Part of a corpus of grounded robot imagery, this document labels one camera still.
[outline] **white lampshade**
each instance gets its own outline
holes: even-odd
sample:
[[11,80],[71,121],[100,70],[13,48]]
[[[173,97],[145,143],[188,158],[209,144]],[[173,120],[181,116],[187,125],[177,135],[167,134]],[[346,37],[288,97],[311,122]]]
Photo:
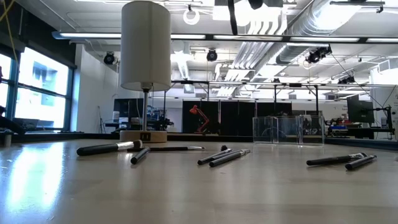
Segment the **white lampshade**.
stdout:
[[151,1],[133,1],[122,9],[120,84],[141,91],[142,85],[171,87],[170,13]]

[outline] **security camera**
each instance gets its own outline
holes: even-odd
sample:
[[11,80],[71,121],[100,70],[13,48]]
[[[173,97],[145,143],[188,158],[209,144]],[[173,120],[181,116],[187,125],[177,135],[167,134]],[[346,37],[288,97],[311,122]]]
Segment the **security camera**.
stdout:
[[114,65],[118,63],[119,60],[116,56],[114,56],[114,52],[107,52],[104,58],[104,63],[107,65]]
[[217,53],[215,49],[210,49],[209,52],[207,53],[207,61],[209,62],[214,62],[217,60]]

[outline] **ceiling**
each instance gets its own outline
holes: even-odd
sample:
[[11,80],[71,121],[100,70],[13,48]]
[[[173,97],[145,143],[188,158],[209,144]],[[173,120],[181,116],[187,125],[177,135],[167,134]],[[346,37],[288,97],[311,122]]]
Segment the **ceiling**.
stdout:
[[[17,0],[28,11],[35,14],[54,28],[64,32],[120,32],[121,9],[123,4],[104,4],[102,2],[80,2],[75,0]],[[204,4],[214,4],[214,0],[203,1]],[[297,7],[288,10],[287,20],[290,21],[297,15],[310,0],[296,0]],[[201,33],[201,34],[230,34],[229,21],[214,21],[211,15],[200,14],[200,20],[196,25],[188,25],[183,21],[183,10],[186,6],[167,6],[172,15],[173,33]],[[363,9],[357,12],[346,24],[337,29],[333,35],[398,35],[398,8],[385,8],[385,11],[377,14],[375,8]],[[249,26],[239,27],[239,33],[246,33]],[[114,50],[117,52],[120,41],[101,40],[93,41],[92,47],[87,50],[95,50],[100,54]],[[233,60],[239,52],[240,42],[189,42],[191,52],[195,52],[194,60],[188,62],[190,70],[214,71],[216,63],[207,62],[206,52],[215,48],[218,52],[218,60]],[[398,47],[395,45],[360,45],[360,44],[333,44],[333,54],[339,55],[337,60],[345,69],[357,67],[367,61],[383,56],[398,55]],[[362,62],[358,55],[365,55]],[[306,69],[303,58],[298,60],[298,67],[287,67],[283,72],[285,77],[321,77],[329,78],[343,72],[340,65],[333,57],[322,60],[322,64]],[[359,71],[358,78],[367,79],[367,70]]]

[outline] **computer monitor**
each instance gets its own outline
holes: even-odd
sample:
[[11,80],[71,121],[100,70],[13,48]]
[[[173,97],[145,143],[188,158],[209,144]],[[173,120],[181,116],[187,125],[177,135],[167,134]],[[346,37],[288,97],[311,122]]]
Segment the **computer monitor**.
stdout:
[[139,99],[115,99],[113,111],[119,112],[120,118],[127,118],[129,116],[129,101],[131,101],[130,115],[132,118],[142,117],[142,107],[144,100]]
[[347,98],[348,119],[351,122],[374,123],[373,103]]

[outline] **lamp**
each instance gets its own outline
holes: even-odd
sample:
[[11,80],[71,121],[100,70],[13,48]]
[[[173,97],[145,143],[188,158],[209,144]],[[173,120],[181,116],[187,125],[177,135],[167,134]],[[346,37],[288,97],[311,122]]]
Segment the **lamp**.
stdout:
[[151,1],[133,1],[122,8],[120,84],[144,92],[142,131],[123,131],[121,140],[165,142],[167,133],[146,131],[148,92],[171,87],[170,13]]

